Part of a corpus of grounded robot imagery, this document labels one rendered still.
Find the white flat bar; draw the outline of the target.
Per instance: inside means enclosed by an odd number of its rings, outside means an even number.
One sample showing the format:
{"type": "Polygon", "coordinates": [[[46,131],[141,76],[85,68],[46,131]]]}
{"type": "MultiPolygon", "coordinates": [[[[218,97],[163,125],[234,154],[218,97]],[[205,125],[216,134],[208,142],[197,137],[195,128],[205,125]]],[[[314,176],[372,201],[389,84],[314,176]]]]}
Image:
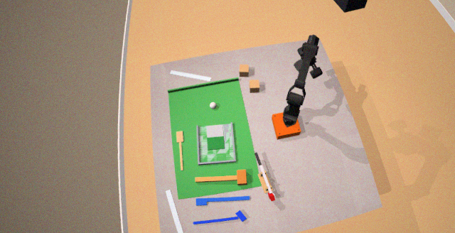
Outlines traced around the white flat bar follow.
{"type": "Polygon", "coordinates": [[[174,71],[172,70],[170,72],[170,74],[172,75],[178,75],[178,76],[182,76],[182,77],[192,77],[192,78],[196,78],[196,79],[199,79],[199,80],[206,80],[206,81],[210,81],[211,80],[211,77],[206,77],[206,76],[201,76],[201,75],[192,75],[192,74],[188,74],[188,73],[184,73],[184,72],[178,72],[178,71],[174,71]]]}
{"type": "Polygon", "coordinates": [[[176,211],[176,206],[175,206],[175,203],[173,201],[173,198],[172,198],[172,195],[171,195],[171,190],[167,190],[166,191],[166,195],[167,195],[167,198],[168,198],[168,203],[171,207],[171,212],[172,212],[172,215],[173,215],[173,220],[174,220],[174,223],[175,223],[175,226],[177,228],[177,231],[178,233],[183,233],[183,228],[180,224],[180,221],[179,221],[179,218],[178,218],[178,213],[176,211]]]}

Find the red putter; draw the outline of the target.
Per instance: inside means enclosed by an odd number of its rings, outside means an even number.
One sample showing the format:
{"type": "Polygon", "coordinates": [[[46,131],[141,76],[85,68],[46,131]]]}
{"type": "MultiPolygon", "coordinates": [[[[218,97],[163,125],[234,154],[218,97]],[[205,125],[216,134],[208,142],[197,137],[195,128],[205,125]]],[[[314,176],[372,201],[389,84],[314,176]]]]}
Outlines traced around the red putter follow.
{"type": "Polygon", "coordinates": [[[259,156],[257,155],[257,153],[255,153],[255,157],[256,157],[257,162],[258,162],[258,164],[259,164],[259,166],[260,166],[260,168],[261,168],[261,172],[262,172],[263,178],[264,178],[264,180],[265,180],[265,182],[266,182],[266,186],[267,186],[268,191],[269,191],[269,193],[268,193],[269,199],[270,199],[271,201],[274,201],[274,200],[276,200],[275,194],[273,194],[273,192],[272,192],[272,190],[271,190],[271,188],[270,188],[270,186],[269,186],[268,179],[267,179],[267,177],[266,177],[266,175],[265,175],[265,173],[264,173],[263,166],[262,166],[262,164],[261,164],[261,161],[260,161],[259,156]]]}

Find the green flat mat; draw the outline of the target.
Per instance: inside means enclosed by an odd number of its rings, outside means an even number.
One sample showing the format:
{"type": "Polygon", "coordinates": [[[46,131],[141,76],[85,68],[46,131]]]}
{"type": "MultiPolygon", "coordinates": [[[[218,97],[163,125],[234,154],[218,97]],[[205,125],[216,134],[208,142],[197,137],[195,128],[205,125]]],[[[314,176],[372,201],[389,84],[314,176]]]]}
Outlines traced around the green flat mat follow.
{"type": "Polygon", "coordinates": [[[169,92],[171,137],[178,199],[215,195],[260,187],[259,171],[245,106],[238,81],[169,92]],[[210,103],[217,104],[215,109],[210,103]],[[196,126],[231,124],[233,127],[236,162],[198,165],[196,126]],[[177,131],[183,131],[181,142],[183,170],[181,170],[180,143],[177,131]],[[196,183],[196,177],[237,175],[246,170],[247,184],[237,180],[196,183]]]}

